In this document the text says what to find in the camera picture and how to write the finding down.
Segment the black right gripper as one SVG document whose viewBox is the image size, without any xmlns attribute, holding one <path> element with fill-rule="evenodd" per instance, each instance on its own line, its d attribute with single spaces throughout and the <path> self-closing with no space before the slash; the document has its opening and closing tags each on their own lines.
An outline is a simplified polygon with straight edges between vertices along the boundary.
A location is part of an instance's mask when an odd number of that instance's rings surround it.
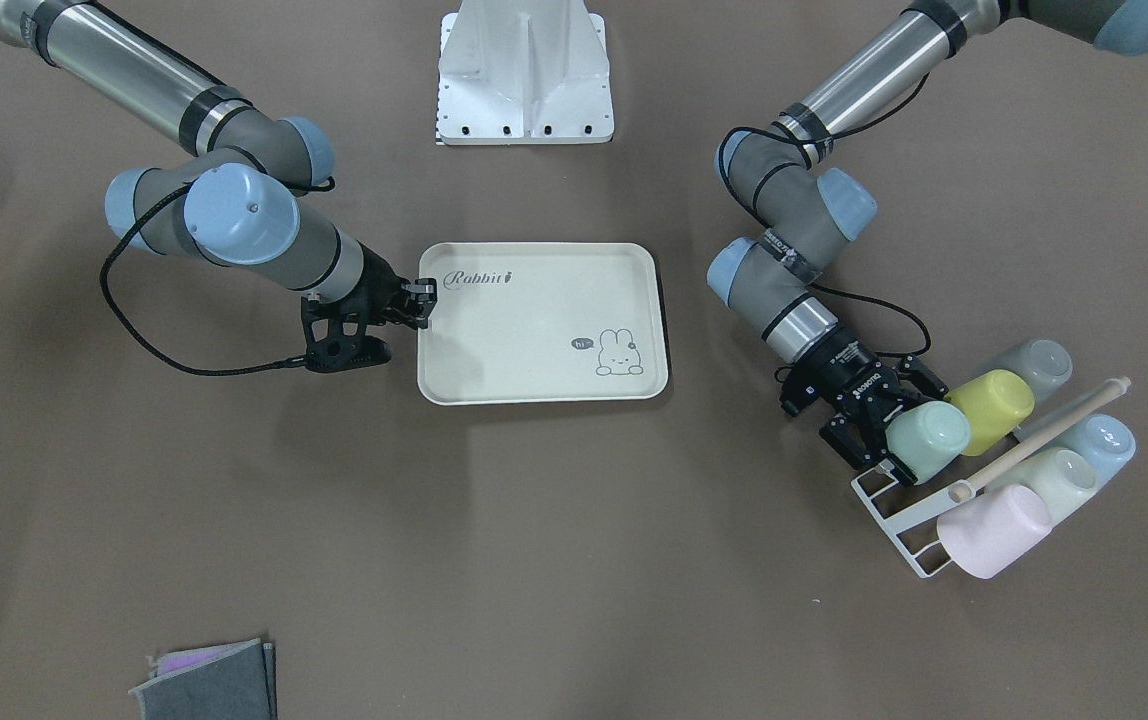
<svg viewBox="0 0 1148 720">
<path fill-rule="evenodd" d="M 341 255 L 329 274 L 329 291 L 344 291 L 346 284 L 349 292 L 329 305 L 329 334 L 358 333 L 346 331 L 346 323 L 360 328 L 385 323 L 414 331 L 429 327 L 432 305 L 436 305 L 439 297 L 434 278 L 406 281 L 381 256 Z"/>
</svg>

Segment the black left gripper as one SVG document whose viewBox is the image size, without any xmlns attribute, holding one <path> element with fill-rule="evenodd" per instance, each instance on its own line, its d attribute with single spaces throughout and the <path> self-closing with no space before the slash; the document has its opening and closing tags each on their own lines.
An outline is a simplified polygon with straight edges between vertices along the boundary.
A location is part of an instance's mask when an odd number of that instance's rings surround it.
<svg viewBox="0 0 1148 720">
<path fill-rule="evenodd" d="M 817 400 L 827 402 L 836 415 L 819 429 L 822 441 L 850 469 L 889 469 L 898 483 L 912 487 L 920 479 L 891 450 L 889 425 L 903 411 L 943 401 L 949 392 L 920 357 L 902 357 L 894 366 L 852 334 L 827 334 L 786 373 L 779 405 L 798 416 Z"/>
</svg>

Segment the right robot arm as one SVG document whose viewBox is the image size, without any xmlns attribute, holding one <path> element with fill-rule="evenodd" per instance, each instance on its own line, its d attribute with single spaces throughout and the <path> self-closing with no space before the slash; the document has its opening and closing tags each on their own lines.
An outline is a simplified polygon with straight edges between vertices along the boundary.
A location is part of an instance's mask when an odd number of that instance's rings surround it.
<svg viewBox="0 0 1148 720">
<path fill-rule="evenodd" d="M 312 119 L 269 118 L 96 1 L 0 1 L 0 41 L 80 78 L 189 152 L 181 167 L 126 170 L 109 184 L 107 223 L 131 246 L 249 270 L 346 322 L 427 328 L 434 284 L 401 278 L 301 201 L 335 170 Z"/>
</svg>

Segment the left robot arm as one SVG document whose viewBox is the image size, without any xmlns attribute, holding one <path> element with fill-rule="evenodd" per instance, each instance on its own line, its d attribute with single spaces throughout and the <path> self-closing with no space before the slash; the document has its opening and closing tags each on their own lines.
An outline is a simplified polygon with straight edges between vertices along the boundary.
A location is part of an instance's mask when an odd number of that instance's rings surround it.
<svg viewBox="0 0 1148 720">
<path fill-rule="evenodd" d="M 1100 51 L 1148 53 L 1148 1 L 913 1 L 884 32 L 770 127 L 734 127 L 715 167 L 726 191 L 763 227 L 737 240 L 708 268 L 711 291 L 786 364 L 779 405 L 798 416 L 813 402 L 833 407 L 821 429 L 852 469 L 885 466 L 916 482 L 906 455 L 891 450 L 889 425 L 946 387 L 906 355 L 889 363 L 844 327 L 813 282 L 856 241 L 877 204 L 843 170 L 815 167 L 840 138 L 875 126 L 912 101 L 936 65 L 970 38 L 1007 20 L 1032 20 Z"/>
</svg>

